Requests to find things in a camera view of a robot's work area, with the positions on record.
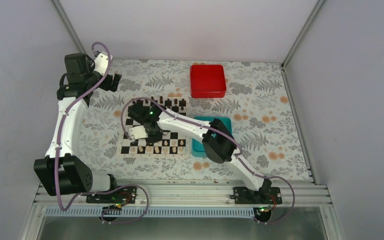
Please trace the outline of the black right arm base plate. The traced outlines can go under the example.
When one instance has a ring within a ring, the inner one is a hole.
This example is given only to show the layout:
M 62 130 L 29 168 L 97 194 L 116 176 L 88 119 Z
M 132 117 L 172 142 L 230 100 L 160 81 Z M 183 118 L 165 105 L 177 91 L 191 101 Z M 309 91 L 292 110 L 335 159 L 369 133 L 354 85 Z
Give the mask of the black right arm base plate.
M 253 191 L 246 187 L 234 187 L 233 194 L 229 196 L 237 205 L 281 205 L 282 194 L 279 187 L 270 187 L 267 191 Z

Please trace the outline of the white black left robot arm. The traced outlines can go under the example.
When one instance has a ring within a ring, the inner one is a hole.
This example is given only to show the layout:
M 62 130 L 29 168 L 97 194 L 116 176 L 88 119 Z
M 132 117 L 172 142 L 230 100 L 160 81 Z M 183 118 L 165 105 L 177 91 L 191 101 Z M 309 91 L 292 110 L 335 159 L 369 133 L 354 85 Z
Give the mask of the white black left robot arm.
M 34 172 L 50 196 L 56 196 L 55 173 L 58 173 L 61 195 L 99 192 L 111 203 L 119 197 L 119 188 L 111 174 L 93 172 L 79 158 L 81 127 L 88 112 L 92 87 L 99 84 L 104 91 L 118 89 L 120 74 L 105 74 L 112 55 L 98 52 L 95 59 L 85 53 L 64 57 L 66 72 L 57 90 L 58 117 L 54 135 L 44 158 L 36 159 Z

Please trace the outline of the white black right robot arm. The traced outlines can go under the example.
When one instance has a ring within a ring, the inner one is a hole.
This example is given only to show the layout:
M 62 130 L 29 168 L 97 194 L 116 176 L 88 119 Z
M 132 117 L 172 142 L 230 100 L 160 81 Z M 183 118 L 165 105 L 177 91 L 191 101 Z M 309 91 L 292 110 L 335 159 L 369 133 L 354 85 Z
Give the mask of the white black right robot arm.
M 225 164 L 239 176 L 254 202 L 262 204 L 269 199 L 272 182 L 246 161 L 241 145 L 220 119 L 198 120 L 174 112 L 154 100 L 149 106 L 143 105 L 144 101 L 144 97 L 133 98 L 122 109 L 139 124 L 130 129 L 126 129 L 124 123 L 121 125 L 131 142 L 144 139 L 147 145 L 154 144 L 163 139 L 164 131 L 184 134 L 201 142 L 209 160 Z

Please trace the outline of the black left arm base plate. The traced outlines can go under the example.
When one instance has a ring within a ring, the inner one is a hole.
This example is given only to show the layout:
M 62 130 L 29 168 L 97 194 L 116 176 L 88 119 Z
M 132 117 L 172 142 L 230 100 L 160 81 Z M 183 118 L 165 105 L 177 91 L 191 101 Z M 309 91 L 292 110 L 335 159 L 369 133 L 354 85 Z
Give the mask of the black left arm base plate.
M 136 201 L 137 187 L 127 186 L 118 189 L 110 194 L 95 194 L 88 195 L 86 202 L 88 204 L 111 204 L 111 205 L 125 205 L 134 204 Z

